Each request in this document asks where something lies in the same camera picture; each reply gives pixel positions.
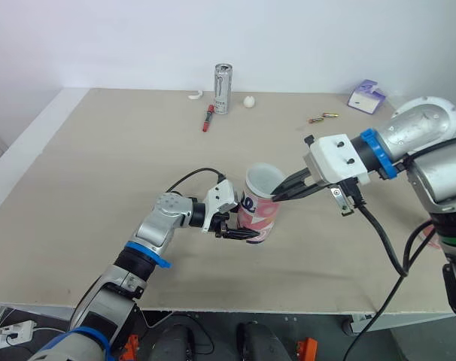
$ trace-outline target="pink patterned cup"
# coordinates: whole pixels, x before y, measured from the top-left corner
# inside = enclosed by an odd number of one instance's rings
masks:
[[[273,165],[256,163],[246,172],[246,184],[238,211],[238,227],[260,232],[247,240],[248,243],[265,241],[275,224],[280,203],[272,202],[272,191],[285,179],[284,174]]]

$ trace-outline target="white wall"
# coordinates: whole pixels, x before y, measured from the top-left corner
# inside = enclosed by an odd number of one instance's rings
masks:
[[[0,136],[11,143],[62,86],[347,92],[456,104],[456,0],[2,0]]]

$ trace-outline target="table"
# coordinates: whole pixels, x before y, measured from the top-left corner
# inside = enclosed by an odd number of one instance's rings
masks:
[[[241,189],[250,164],[269,162],[289,175],[305,167],[307,135],[347,133],[352,138],[380,126],[392,112],[384,104],[375,115],[361,113],[346,106],[347,95],[288,93],[251,94],[257,104],[246,109],[242,99],[247,94],[233,93],[230,113],[214,115],[209,131],[202,133],[210,93],[199,101],[181,91],[74,93],[68,105],[55,99],[6,153],[14,155],[0,160],[4,175],[12,168],[22,175],[17,184],[9,178],[15,184],[11,191],[0,186],[0,194],[10,191],[0,200],[0,303],[76,305],[156,197],[195,168],[215,167]],[[326,111],[340,117],[307,123]],[[35,161],[16,165],[26,153]],[[200,174],[179,190],[203,198],[214,182],[213,175]],[[362,192],[402,255],[409,233],[427,219],[406,176],[383,181],[374,174]],[[172,268],[154,272],[139,305],[374,312],[398,275],[367,221],[360,214],[341,217],[329,193],[285,202],[272,234],[260,245],[179,229],[165,253]],[[388,313],[450,313],[444,262],[440,250],[428,247]]]

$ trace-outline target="orange clamp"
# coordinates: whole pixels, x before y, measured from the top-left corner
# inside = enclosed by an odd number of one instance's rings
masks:
[[[305,341],[296,343],[296,355],[299,361],[315,361],[317,356],[317,340],[307,338]]]
[[[138,349],[138,335],[131,335],[128,337],[127,343],[124,345],[124,352],[120,356],[120,361],[136,361]]]

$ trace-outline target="electrical outlet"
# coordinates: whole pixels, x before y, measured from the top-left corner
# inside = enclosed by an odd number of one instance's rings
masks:
[[[2,327],[0,329],[0,349],[31,341],[35,325],[34,321],[25,321]]]

